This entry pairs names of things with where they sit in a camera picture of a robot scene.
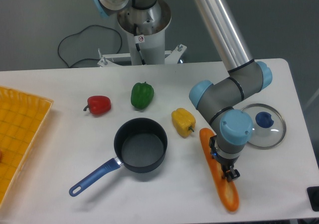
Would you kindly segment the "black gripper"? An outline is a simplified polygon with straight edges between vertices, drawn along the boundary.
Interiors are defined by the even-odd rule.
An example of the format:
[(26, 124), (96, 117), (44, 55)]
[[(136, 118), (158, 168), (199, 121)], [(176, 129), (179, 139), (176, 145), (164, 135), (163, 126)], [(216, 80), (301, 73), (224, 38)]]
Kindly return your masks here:
[(237, 169), (234, 168), (234, 164), (237, 161), (238, 157), (235, 158), (224, 158), (219, 155), (215, 149), (216, 136), (212, 136), (209, 139), (209, 148), (211, 156), (220, 163), (222, 169), (222, 178), (227, 182), (232, 182), (240, 177), (240, 173)]

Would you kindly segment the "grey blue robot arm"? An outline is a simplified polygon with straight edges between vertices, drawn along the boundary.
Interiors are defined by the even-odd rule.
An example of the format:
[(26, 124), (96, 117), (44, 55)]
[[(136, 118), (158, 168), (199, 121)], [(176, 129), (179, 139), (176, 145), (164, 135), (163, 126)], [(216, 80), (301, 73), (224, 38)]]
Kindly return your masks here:
[[(117, 15), (127, 34), (133, 65), (163, 64), (168, 59), (164, 42), (158, 38), (171, 21), (170, 8), (163, 0), (93, 1), (101, 16)], [(231, 182), (240, 176), (234, 164), (253, 128), (251, 118), (234, 106), (269, 86), (272, 72), (253, 59), (224, 0), (195, 2), (229, 76), (217, 84), (199, 82), (189, 99), (216, 132), (211, 155), (221, 164), (222, 177)]]

